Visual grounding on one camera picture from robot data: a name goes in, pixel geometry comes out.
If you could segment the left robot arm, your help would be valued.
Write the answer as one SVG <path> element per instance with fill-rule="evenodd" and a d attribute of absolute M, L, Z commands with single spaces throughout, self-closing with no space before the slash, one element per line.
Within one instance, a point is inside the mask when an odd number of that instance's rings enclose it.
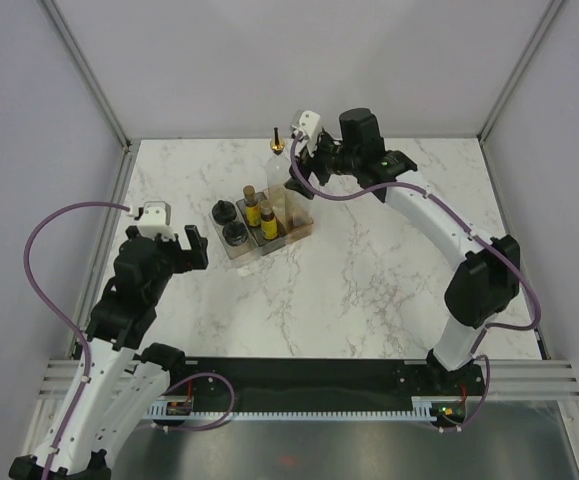
<path fill-rule="evenodd" d="M 189 248 L 166 223 L 130 226 L 113 275 L 80 334 L 83 353 L 64 402 L 34 452 L 17 457 L 12 479 L 108 479 L 148 407 L 188 381 L 182 351 L 153 344 L 138 352 L 176 274 L 208 266 L 206 238 L 185 228 Z"/>

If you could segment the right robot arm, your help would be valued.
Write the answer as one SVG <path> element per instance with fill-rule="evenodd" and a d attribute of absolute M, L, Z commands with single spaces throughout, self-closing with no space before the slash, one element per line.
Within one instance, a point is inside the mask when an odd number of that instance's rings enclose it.
<path fill-rule="evenodd" d="M 417 164 L 385 146 L 377 117 L 355 108 L 339 117 L 342 137 L 322 126 L 319 114 L 302 110 L 291 122 L 287 189 L 307 199 L 323 197 L 333 175 L 352 176 L 361 194 L 373 194 L 402 214 L 443 254 L 453 270 L 444 293 L 449 317 L 430 352 L 427 385 L 440 394 L 462 381 L 461 368 L 473 357 L 488 325 L 518 295 L 520 246 L 510 235 L 496 238 L 462 219 L 433 193 Z"/>

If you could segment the dark sauce glass bottle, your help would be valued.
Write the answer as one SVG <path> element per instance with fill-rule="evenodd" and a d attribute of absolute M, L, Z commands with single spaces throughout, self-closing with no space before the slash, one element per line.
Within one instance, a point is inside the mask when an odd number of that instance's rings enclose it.
<path fill-rule="evenodd" d="M 306 226 L 312 222 L 311 201 L 299 192 L 282 185 L 285 201 L 285 220 L 289 231 Z"/>

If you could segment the black cap shaker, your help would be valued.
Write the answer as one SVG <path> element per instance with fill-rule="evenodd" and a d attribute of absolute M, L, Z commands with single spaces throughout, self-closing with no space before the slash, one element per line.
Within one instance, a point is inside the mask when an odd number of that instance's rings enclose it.
<path fill-rule="evenodd" d="M 230 221 L 223 226 L 222 235 L 225 242 L 231 247 L 238 247 L 248 241 L 248 230 L 240 221 Z"/>
<path fill-rule="evenodd" d="M 227 200 L 218 200 L 212 207 L 211 215 L 217 225 L 225 226 L 237 219 L 235 205 Z"/>

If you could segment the yellow label bottle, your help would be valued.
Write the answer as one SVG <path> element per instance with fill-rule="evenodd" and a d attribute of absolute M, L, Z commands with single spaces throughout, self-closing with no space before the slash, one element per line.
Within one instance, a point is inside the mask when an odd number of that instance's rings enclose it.
<path fill-rule="evenodd" d="M 277 218 L 269 200 L 260 203 L 260 228 L 266 241 L 274 240 L 279 235 Z"/>
<path fill-rule="evenodd" d="M 250 227 L 261 225 L 261 209 L 255 188 L 247 185 L 243 188 L 245 219 Z"/>

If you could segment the clear square oil bottle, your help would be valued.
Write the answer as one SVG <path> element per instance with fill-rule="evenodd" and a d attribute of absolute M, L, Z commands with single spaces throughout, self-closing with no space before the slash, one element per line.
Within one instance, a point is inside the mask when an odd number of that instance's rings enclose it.
<path fill-rule="evenodd" d="M 267 161 L 265 172 L 269 200 L 273 205 L 280 204 L 285 198 L 285 183 L 290 179 L 290 161 L 285 153 L 285 140 L 279 128 L 273 129 L 273 138 L 270 140 L 271 157 Z"/>

